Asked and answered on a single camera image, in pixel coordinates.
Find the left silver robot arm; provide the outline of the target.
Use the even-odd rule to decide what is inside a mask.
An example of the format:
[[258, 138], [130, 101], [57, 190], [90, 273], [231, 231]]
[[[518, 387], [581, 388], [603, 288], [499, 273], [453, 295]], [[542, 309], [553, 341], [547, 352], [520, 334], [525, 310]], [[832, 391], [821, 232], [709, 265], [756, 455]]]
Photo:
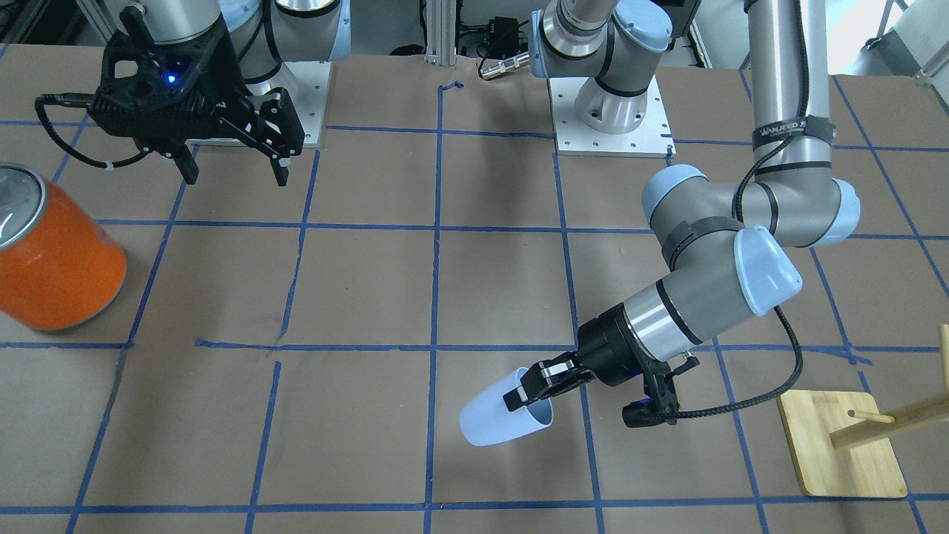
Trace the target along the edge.
[[[800, 343], [780, 305], [802, 288], [787, 247], [839, 243], [855, 230], [861, 203], [833, 175], [836, 128], [827, 97], [826, 7], [821, 1], [746, 1], [753, 75], [755, 162], [732, 183], [711, 182], [691, 165], [671, 165], [641, 194], [645, 220], [668, 274], [578, 330], [574, 351], [523, 369], [495, 393], [502, 413], [599, 380], [644, 379], [645, 398], [623, 410], [630, 428], [724, 415], [786, 392], [803, 369]], [[755, 398], [681, 410], [675, 376], [722, 332], [775, 311], [794, 354], [792, 375]]]

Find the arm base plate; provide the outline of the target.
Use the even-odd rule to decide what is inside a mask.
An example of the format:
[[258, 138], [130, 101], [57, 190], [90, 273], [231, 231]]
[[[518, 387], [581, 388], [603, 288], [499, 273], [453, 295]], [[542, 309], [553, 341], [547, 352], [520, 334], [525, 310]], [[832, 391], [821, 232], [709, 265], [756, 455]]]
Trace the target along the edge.
[[574, 156], [667, 158], [677, 148], [657, 78], [633, 96], [606, 92], [593, 78], [549, 79], [557, 152]]
[[304, 131], [304, 148], [318, 148], [323, 132], [332, 63], [288, 62], [268, 80], [247, 84], [254, 96], [274, 88], [284, 88], [294, 102], [294, 109]]

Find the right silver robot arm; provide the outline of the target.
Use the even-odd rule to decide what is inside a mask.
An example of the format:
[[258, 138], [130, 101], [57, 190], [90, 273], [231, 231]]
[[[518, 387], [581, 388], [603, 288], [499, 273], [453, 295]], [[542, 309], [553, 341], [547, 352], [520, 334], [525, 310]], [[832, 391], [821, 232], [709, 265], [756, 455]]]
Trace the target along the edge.
[[306, 143], [311, 89], [293, 63], [346, 58], [348, 1], [108, 1], [116, 30], [87, 106], [111, 136], [158, 154], [187, 185], [190, 141], [234, 141], [270, 162], [278, 185]]

